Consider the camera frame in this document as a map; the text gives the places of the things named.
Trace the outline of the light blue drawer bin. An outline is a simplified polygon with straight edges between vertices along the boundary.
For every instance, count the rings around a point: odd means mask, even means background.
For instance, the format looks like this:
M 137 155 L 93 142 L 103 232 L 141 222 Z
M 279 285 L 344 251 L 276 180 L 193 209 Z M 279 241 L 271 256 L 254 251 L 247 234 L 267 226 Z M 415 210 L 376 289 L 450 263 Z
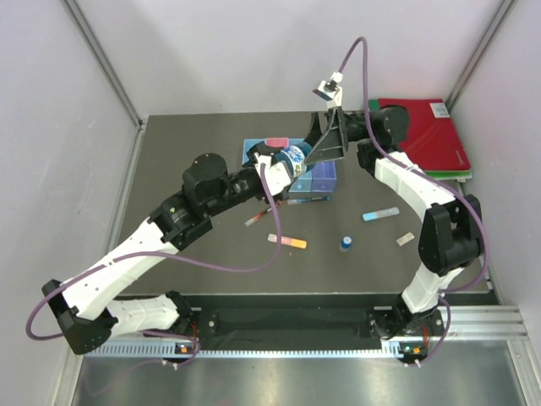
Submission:
M 313 177 L 311 171 L 303 173 L 295 178 L 295 181 L 289 189 L 289 193 L 309 193 L 312 189 L 312 181 Z

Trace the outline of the blue end drawer bin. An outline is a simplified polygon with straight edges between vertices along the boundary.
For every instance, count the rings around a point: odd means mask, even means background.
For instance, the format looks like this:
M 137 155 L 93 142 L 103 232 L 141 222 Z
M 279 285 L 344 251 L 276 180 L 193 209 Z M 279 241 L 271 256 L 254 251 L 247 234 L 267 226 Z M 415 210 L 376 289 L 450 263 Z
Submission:
M 253 150 L 258 144 L 265 145 L 265 139 L 246 139 L 243 142 L 242 168 L 254 167 L 261 160 L 268 162 L 271 159 L 268 154 L 262 154 L 258 150 Z

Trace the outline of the pink plastic drawer bin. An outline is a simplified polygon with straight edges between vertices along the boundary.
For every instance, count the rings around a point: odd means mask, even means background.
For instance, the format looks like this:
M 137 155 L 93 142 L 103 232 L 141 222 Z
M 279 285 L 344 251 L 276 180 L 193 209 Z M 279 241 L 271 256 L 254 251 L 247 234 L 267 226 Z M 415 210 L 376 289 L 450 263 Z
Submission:
M 265 140 L 265 143 L 269 147 L 287 148 L 289 146 L 289 139 L 288 138 L 267 138 Z

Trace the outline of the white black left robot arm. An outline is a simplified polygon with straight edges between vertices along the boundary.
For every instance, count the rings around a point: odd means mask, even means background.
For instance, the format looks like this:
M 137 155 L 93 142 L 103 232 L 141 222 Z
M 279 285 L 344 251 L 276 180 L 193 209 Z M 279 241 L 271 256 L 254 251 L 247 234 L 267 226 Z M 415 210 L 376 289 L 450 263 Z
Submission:
M 51 280 L 42 292 L 75 354 L 88 354 L 108 339 L 159 332 L 183 335 L 193 312 L 187 300 L 170 291 L 149 299 L 118 295 L 165 259 L 175 259 L 212 229 L 212 218 L 247 200 L 272 203 L 287 194 L 306 170 L 304 143 L 285 149 L 264 142 L 248 152 L 243 167 L 229 173 L 216 153 L 197 156 L 183 172 L 182 188 L 165 199 L 119 246 L 91 269 L 65 282 Z

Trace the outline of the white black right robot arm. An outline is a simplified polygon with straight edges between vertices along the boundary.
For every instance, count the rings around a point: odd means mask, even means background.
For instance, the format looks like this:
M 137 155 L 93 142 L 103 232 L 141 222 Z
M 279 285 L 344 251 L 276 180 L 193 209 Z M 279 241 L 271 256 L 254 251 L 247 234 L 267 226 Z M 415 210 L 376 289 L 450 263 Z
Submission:
M 333 107 L 312 113 L 304 143 L 309 163 L 344 157 L 347 146 L 358 146 L 358 163 L 373 178 L 399 195 L 422 222 L 418 238 L 420 264 L 412 281 L 387 311 L 370 317 L 371 332 L 382 339 L 412 335 L 435 313 L 450 283 L 484 253 L 479 229 L 481 206 L 473 195 L 459 195 L 424 174 L 402 151 L 410 117 L 402 106 L 373 112 L 343 112 Z

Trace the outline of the blue round jar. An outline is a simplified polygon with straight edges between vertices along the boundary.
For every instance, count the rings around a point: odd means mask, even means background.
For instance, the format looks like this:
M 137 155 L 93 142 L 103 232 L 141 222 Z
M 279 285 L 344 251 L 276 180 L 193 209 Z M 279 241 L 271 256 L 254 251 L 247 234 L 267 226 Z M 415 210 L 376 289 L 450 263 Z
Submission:
M 277 162 L 285 164 L 292 178 L 298 178 L 314 168 L 314 165 L 306 163 L 306 158 L 311 151 L 312 146 L 302 141 L 278 151 L 274 157 Z

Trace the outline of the purple plastic drawer bin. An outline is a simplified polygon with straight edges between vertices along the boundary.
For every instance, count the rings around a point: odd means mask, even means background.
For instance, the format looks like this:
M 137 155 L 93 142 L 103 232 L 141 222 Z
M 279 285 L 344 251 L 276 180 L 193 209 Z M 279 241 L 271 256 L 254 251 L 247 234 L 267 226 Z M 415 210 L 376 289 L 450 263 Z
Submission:
M 332 193 L 336 187 L 336 164 L 334 161 L 320 162 L 314 166 L 312 173 L 313 193 Z

